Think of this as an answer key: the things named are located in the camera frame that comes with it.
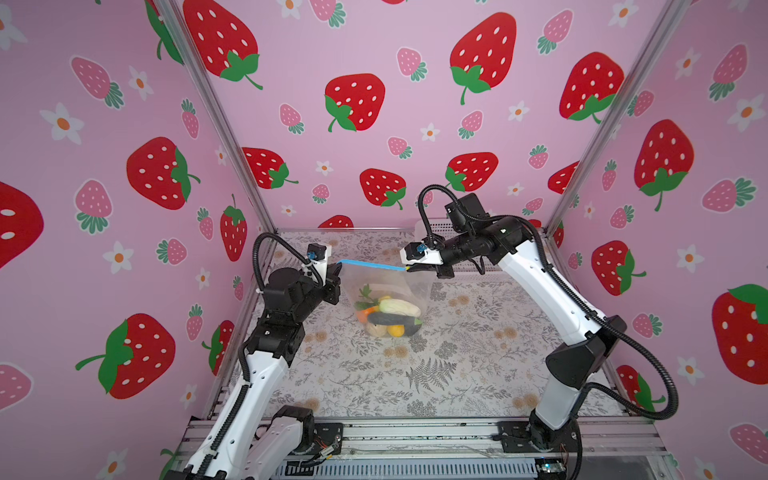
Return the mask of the beige garlic toy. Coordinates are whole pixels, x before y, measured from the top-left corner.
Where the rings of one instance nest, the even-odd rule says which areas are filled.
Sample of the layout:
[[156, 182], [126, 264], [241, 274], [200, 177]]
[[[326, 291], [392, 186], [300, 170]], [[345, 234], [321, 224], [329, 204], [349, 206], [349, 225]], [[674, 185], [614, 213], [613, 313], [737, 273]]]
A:
[[386, 325], [376, 325], [368, 323], [365, 327], [366, 332], [376, 338], [386, 337], [388, 335], [388, 328]]

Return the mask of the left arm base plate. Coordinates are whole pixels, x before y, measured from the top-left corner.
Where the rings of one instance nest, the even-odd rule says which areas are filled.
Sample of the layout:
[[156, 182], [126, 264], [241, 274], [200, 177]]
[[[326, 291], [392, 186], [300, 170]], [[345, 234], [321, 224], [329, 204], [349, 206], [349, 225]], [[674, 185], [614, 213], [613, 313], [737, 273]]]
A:
[[258, 440], [276, 440], [278, 434], [287, 432], [289, 446], [294, 449], [289, 456], [311, 457], [331, 448], [330, 454], [341, 453], [344, 424], [340, 422], [315, 422], [309, 431], [298, 419], [278, 417], [271, 423], [260, 425], [256, 431]]

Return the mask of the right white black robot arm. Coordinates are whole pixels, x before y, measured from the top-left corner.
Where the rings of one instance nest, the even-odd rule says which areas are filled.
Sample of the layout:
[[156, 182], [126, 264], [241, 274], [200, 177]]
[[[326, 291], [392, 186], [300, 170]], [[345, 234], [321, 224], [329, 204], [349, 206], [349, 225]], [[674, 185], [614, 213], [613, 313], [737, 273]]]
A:
[[[455, 265], [462, 262], [472, 263], [478, 271], [491, 263], [522, 286], [552, 322], [562, 343], [545, 359], [549, 378], [529, 417], [526, 438], [535, 449], [551, 451], [564, 437], [577, 433], [577, 414], [592, 391], [600, 391], [650, 420], [667, 420], [677, 413], [679, 394], [667, 369], [626, 334], [620, 317], [606, 316], [559, 274], [530, 221], [516, 215], [491, 216], [474, 194], [448, 196], [445, 210], [455, 237], [445, 239], [435, 234], [424, 205], [419, 204], [426, 235], [405, 246], [401, 260], [409, 272], [433, 271], [440, 279], [453, 277]], [[637, 406], [611, 388], [591, 381], [620, 342], [640, 353], [661, 377], [666, 388], [662, 410]]]

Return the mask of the white daikon toy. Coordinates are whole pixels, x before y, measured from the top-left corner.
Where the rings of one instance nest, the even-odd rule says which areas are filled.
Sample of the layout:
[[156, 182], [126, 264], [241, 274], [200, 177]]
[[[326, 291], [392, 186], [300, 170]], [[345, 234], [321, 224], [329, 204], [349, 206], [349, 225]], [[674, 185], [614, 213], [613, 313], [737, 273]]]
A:
[[385, 314], [400, 315], [407, 317], [419, 318], [421, 316], [421, 309], [406, 300], [386, 298], [379, 302], [379, 311]]

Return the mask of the yellow lemon toy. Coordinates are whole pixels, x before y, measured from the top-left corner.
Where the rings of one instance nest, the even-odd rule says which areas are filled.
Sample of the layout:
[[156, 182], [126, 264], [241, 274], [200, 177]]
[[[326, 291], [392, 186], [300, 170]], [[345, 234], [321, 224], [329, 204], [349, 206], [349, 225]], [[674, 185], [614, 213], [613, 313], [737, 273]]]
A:
[[401, 338], [406, 335], [405, 325], [388, 325], [387, 334], [393, 338]]

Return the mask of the left aluminium frame post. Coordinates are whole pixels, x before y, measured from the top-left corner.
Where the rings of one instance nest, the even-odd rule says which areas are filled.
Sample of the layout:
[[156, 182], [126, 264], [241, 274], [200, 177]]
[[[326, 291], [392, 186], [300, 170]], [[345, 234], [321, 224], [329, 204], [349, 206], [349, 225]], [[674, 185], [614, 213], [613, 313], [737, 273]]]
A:
[[208, 77], [208, 71], [204, 68], [189, 29], [184, 22], [179, 3], [176, 1], [159, 0], [156, 4], [164, 17], [164, 22], [169, 34], [185, 62], [185, 67], [191, 80], [205, 105], [205, 109], [221, 140], [221, 144], [229, 157], [233, 170], [235, 171], [263, 230], [277, 233], [278, 228], [275, 226], [267, 206], [259, 193], [256, 181], [252, 179], [252, 173], [245, 155], [236, 139], [222, 104], [213, 89]]

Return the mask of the orange tangerine toy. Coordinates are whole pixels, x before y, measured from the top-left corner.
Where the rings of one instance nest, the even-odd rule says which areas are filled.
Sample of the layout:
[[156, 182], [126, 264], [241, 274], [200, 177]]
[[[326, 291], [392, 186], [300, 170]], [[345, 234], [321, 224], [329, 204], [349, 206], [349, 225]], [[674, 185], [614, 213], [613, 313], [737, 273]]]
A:
[[369, 315], [372, 314], [372, 313], [376, 313], [378, 311], [379, 311], [379, 307], [378, 306], [373, 306], [373, 307], [367, 308], [365, 310], [357, 311], [356, 312], [356, 317], [357, 317], [357, 319], [358, 319], [358, 321], [360, 323], [366, 324], [368, 322]]

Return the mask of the white plastic basket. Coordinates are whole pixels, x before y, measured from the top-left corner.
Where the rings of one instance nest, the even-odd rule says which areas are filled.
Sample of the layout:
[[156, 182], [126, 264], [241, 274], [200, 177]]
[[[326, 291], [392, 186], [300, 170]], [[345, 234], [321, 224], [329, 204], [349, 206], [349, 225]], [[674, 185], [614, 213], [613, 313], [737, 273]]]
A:
[[[429, 218], [432, 231], [436, 235], [444, 237], [449, 240], [458, 236], [458, 233], [453, 229], [452, 223], [447, 218]], [[426, 230], [421, 220], [418, 220], [414, 226], [413, 240], [420, 241], [426, 236]], [[485, 265], [486, 276], [491, 275], [503, 275], [502, 269], [490, 263], [490, 261], [484, 257], [483, 262]], [[454, 266], [455, 277], [460, 279], [462, 277], [479, 277], [477, 269], [467, 261], [458, 263]]]

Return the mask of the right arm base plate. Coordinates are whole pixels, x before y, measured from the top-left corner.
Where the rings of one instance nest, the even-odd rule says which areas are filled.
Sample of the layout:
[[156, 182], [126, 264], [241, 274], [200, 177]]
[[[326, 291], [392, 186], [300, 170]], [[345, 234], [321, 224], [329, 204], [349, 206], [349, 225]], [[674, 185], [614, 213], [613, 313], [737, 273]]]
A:
[[528, 420], [501, 421], [497, 429], [492, 440], [500, 442], [505, 453], [555, 455], [576, 453], [578, 450], [580, 436], [574, 430], [572, 421], [567, 421], [557, 430], [537, 419], [533, 423]]

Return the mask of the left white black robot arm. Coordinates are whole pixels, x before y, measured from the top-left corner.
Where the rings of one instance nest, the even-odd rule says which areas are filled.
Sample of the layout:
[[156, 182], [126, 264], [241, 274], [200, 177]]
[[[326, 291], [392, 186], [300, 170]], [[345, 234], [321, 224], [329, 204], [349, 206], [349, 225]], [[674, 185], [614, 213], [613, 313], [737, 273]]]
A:
[[[260, 247], [272, 240], [293, 255], [299, 267], [263, 275]], [[259, 429], [274, 390], [287, 376], [305, 338], [305, 320], [323, 303], [335, 305], [341, 293], [340, 263], [329, 260], [329, 245], [311, 243], [299, 252], [274, 233], [253, 245], [253, 270], [264, 309], [256, 327], [237, 351], [241, 376], [211, 431], [169, 479], [269, 479], [294, 451], [312, 447], [314, 415], [304, 407], [284, 406]]]

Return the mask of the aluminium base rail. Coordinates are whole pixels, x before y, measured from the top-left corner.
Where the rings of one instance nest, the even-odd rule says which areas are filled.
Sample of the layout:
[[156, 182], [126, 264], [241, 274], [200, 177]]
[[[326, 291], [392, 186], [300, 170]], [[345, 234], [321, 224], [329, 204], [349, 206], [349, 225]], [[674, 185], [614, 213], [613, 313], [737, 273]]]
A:
[[493, 441], [514, 418], [327, 418], [341, 453], [288, 456], [269, 479], [678, 479], [655, 426], [640, 417], [580, 417], [576, 453], [505, 453]]

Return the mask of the green leaf toy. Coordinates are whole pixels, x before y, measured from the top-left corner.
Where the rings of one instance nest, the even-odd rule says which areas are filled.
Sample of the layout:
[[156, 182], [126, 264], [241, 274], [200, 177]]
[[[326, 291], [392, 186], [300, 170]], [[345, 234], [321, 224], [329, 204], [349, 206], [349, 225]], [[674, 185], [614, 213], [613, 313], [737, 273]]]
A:
[[373, 290], [369, 284], [364, 284], [358, 293], [360, 299], [354, 302], [357, 311], [364, 311], [379, 305], [379, 300], [372, 296]]

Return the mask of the clear zip top bag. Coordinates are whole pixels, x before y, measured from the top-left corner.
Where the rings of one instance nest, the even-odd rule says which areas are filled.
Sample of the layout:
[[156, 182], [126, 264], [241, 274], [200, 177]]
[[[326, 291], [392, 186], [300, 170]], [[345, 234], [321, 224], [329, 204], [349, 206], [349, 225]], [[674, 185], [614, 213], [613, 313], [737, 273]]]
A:
[[425, 272], [407, 273], [404, 267], [375, 264], [357, 260], [342, 260], [340, 274], [341, 288], [352, 307], [359, 300], [358, 291], [364, 284], [369, 284], [373, 290], [372, 296], [379, 299], [384, 295], [390, 295], [395, 299], [402, 299], [417, 305], [421, 309], [423, 324], [420, 327], [406, 329], [405, 337], [416, 336], [426, 319], [433, 279]]

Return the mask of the right aluminium frame post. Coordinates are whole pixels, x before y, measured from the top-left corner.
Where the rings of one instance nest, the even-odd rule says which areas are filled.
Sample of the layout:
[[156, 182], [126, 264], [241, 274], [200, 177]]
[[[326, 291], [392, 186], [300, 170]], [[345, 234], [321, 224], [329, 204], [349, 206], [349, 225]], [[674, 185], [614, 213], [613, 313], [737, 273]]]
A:
[[649, 31], [642, 48], [625, 76], [617, 98], [610, 106], [602, 124], [597, 128], [587, 148], [580, 158], [580, 163], [569, 182], [565, 194], [557, 204], [552, 216], [545, 224], [544, 231], [551, 234], [566, 216], [570, 206], [588, 179], [595, 164], [611, 141], [611, 135], [623, 121], [630, 101], [636, 91], [643, 86], [653, 72], [656, 62], [682, 21], [690, 2], [684, 0], [666, 1], [657, 20]]

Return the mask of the aluminium frame post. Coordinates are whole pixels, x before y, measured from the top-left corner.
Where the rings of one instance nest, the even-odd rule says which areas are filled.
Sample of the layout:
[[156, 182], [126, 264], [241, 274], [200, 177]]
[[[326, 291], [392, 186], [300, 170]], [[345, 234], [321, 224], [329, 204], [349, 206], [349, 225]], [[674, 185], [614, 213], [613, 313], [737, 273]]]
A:
[[611, 141], [611, 135], [623, 121], [630, 101], [636, 91], [643, 86], [653, 72], [656, 62], [682, 21], [690, 2], [684, 0], [666, 1], [657, 20], [649, 31], [642, 48], [625, 76], [617, 98], [610, 106], [602, 124], [597, 128], [587, 148], [580, 158], [580, 163], [569, 182], [565, 194], [557, 204], [552, 216], [545, 224], [544, 231], [551, 234], [566, 216], [570, 206], [588, 179], [595, 164]]
[[235, 171], [263, 230], [277, 233], [278, 228], [275, 226], [267, 206], [259, 193], [256, 181], [252, 179], [252, 173], [245, 155], [236, 139], [222, 104], [213, 89], [208, 77], [208, 71], [204, 68], [189, 29], [184, 22], [179, 3], [176, 1], [159, 0], [156, 4], [164, 17], [164, 22], [169, 34], [185, 62], [185, 67], [191, 80], [205, 105], [205, 109], [221, 140], [221, 144], [229, 157], [233, 170]]

